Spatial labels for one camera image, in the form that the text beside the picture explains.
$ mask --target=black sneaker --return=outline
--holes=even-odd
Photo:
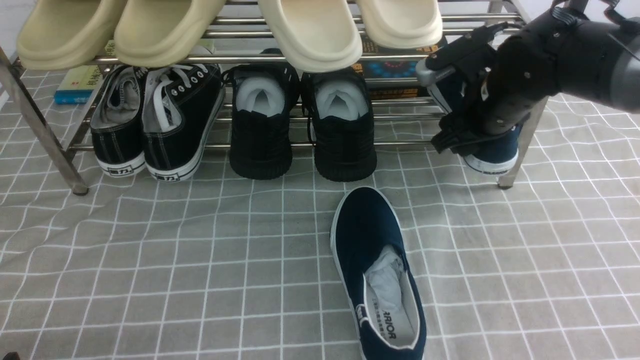
[[[305,73],[301,82],[302,103],[313,120],[320,175],[340,182],[369,177],[378,158],[373,108],[364,78],[347,68],[326,74]]]
[[[105,174],[133,176],[145,168],[142,147],[142,68],[119,66],[105,79],[105,94],[91,118],[95,157]]]
[[[145,159],[159,181],[191,178],[225,98],[217,65],[173,65],[148,73],[145,84]]]
[[[284,175],[293,158],[289,113],[299,97],[296,69],[288,63],[240,65],[225,73],[225,82],[234,90],[231,168],[256,180]]]

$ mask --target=beige slipper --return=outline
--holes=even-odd
[[[437,0],[357,0],[367,35],[391,49],[431,46],[442,38]]]
[[[130,0],[115,31],[116,56],[142,67],[177,63],[224,5],[225,0]]]
[[[22,66],[60,70],[80,66],[113,36],[126,0],[39,0],[20,31]]]
[[[362,56],[346,0],[258,0],[287,61],[305,72],[344,69]]]

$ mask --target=canvas shoe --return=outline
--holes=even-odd
[[[171,0],[127,3],[114,40],[124,63],[166,67],[183,60],[218,16],[225,0]]]
[[[173,65],[150,71],[144,94],[143,145],[149,172],[168,183],[191,178],[225,98],[220,67]]]
[[[376,170],[373,107],[364,78],[352,68],[303,74],[303,107],[316,138],[316,169],[331,181],[365,179]]]
[[[349,297],[363,360],[422,359],[427,329],[418,287],[388,200],[357,188],[338,205],[331,250]]]
[[[518,137],[521,130],[522,124],[518,124],[503,137],[480,143],[478,151],[463,157],[465,163],[486,175],[506,174],[518,161]]]
[[[282,53],[305,72],[330,72],[362,56],[362,39],[345,0],[258,0]]]
[[[111,40],[126,2],[39,0],[16,42],[22,66],[60,70],[85,64]]]
[[[296,69],[288,63],[240,65],[225,73],[225,82],[234,91],[231,168],[256,180],[284,175],[293,158],[289,113],[300,96]]]
[[[140,81],[146,69],[121,65],[109,73],[105,93],[91,118],[98,165],[111,177],[133,176],[145,168]]]
[[[391,49],[417,49],[442,38],[437,0],[357,0],[367,35]]]

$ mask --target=grid pattern mat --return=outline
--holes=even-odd
[[[52,105],[62,77],[24,79],[60,137],[81,115]],[[209,153],[179,184],[110,179],[86,153],[75,163],[91,190],[77,197],[17,112],[9,102],[0,115],[0,352],[359,359],[328,231],[344,194],[370,185],[402,223],[426,359],[640,359],[640,117],[555,97],[508,191],[424,150],[380,151],[357,184],[326,181],[309,152],[274,181],[241,179]],[[376,136],[435,126],[380,124]]]

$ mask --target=slipper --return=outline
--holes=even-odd
[[[442,38],[436,0],[357,0],[368,36],[391,49],[431,46]]]
[[[93,59],[113,36],[126,0],[39,0],[17,40],[22,66],[60,70]]]
[[[304,72],[330,72],[356,63],[362,39],[346,0],[258,0],[287,61]]]
[[[189,56],[225,0],[129,1],[115,31],[116,56],[139,67],[166,67]]]

